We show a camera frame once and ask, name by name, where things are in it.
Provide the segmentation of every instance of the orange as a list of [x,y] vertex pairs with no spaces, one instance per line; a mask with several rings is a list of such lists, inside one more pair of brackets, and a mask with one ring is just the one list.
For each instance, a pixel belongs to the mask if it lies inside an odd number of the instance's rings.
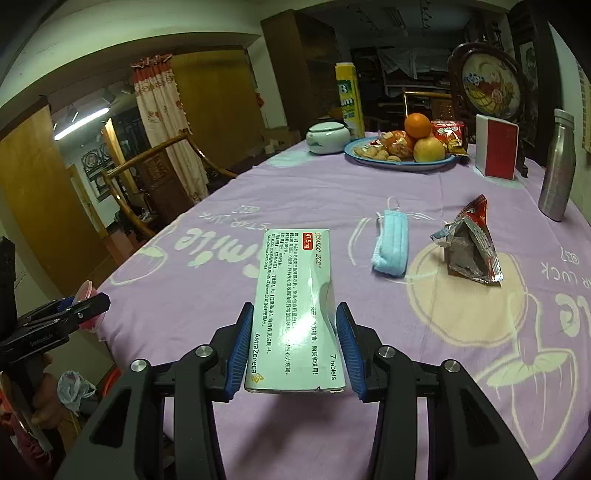
[[404,129],[414,138],[427,138],[431,135],[431,121],[422,113],[411,113],[404,121]]

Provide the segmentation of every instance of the cardboard box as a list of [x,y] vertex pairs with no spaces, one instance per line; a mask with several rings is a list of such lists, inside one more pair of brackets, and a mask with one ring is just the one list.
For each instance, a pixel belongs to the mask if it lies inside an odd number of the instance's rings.
[[265,145],[272,144],[275,151],[285,150],[301,141],[300,132],[287,127],[265,128],[262,132]]
[[487,177],[513,180],[519,126],[500,118],[476,116],[476,168]]
[[244,387],[343,390],[329,231],[268,230],[262,251]]

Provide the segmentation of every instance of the red dosage label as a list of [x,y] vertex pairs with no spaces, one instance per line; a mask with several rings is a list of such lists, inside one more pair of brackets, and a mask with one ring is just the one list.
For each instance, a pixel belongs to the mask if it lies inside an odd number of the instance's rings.
[[314,248],[314,235],[312,235],[312,232],[304,232],[302,241],[304,250],[312,250]]

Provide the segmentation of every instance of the wooden chair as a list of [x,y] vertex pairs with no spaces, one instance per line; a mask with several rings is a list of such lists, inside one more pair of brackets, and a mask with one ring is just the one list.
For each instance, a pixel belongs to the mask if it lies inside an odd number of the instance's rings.
[[402,89],[404,98],[404,117],[408,117],[408,97],[428,97],[431,99],[432,120],[455,120],[453,111],[452,96],[449,93],[440,92],[412,92]]
[[[165,149],[167,147],[170,147],[171,145],[174,145],[177,142],[180,142],[181,140],[187,140],[189,142],[189,145],[191,145],[191,148],[193,149],[193,151],[197,154],[197,156],[199,158],[201,158],[201,160],[208,167],[212,168],[213,170],[215,170],[219,174],[229,177],[231,179],[235,179],[237,177],[237,175],[234,172],[226,170],[225,168],[221,168],[218,165],[216,165],[214,162],[209,160],[203,154],[203,152],[199,149],[199,147],[195,144],[195,142],[193,141],[193,139],[191,138],[191,136],[189,135],[189,132],[187,130],[181,130],[180,134],[177,135],[176,137],[171,138],[171,139],[167,140],[166,142],[161,143],[160,145],[156,145],[155,147],[152,147],[149,150],[146,150],[145,152],[140,153],[139,155],[136,155],[134,158],[126,161],[123,165],[119,165],[118,167],[114,168],[113,170],[101,172],[101,175],[105,181],[105,184],[107,185],[107,187],[109,187],[109,190],[111,191],[111,195],[113,195],[113,198],[115,198],[115,200],[117,201],[117,204],[119,205],[119,207],[121,208],[123,213],[125,215],[127,215],[129,220],[134,224],[134,226],[147,239],[150,239],[155,235],[155,232],[149,227],[149,223],[153,220],[153,217],[142,220],[134,213],[134,211],[129,206],[127,199],[125,198],[125,195],[123,194],[123,190],[120,188],[120,186],[117,182],[117,176],[120,175],[121,173],[123,173],[124,171],[129,170],[131,167],[133,167],[135,165],[149,163],[150,160],[152,160],[154,164],[152,166],[150,166],[150,168],[149,168],[149,170],[151,170],[151,172],[154,173],[151,176],[152,180],[158,182],[159,180],[163,179],[166,175],[172,174],[172,175],[174,175],[176,182],[178,182],[180,184],[180,181],[176,177],[176,174],[174,174],[174,170],[172,172],[169,172],[169,170],[172,170],[172,169],[167,168],[167,162],[170,162],[170,161],[168,161],[168,157],[165,154]],[[182,193],[180,195],[184,194],[186,199],[188,200],[189,196],[184,193],[184,189],[181,187],[180,190],[182,191]],[[165,220],[168,223],[170,223],[170,221],[173,219],[165,218]]]

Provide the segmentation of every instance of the purple tablecloth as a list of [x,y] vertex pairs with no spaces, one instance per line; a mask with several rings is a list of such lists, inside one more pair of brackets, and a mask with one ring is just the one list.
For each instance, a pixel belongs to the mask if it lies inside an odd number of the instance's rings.
[[[587,430],[591,229],[569,203],[562,223],[537,208],[543,170],[508,182],[456,165],[429,174],[311,156],[304,143],[240,175],[181,215],[100,288],[111,309],[99,334],[117,364],[179,359],[236,321],[254,301],[265,228],[328,228],[336,301],[411,359],[459,360],[499,410],[541,480],[551,479]],[[469,201],[488,198],[500,287],[447,275],[429,235]],[[376,275],[376,214],[409,215],[403,279]],[[229,479],[362,479],[376,404],[343,394],[244,390],[216,404]],[[420,403],[417,478],[426,477]],[[165,430],[172,432],[171,404]]]

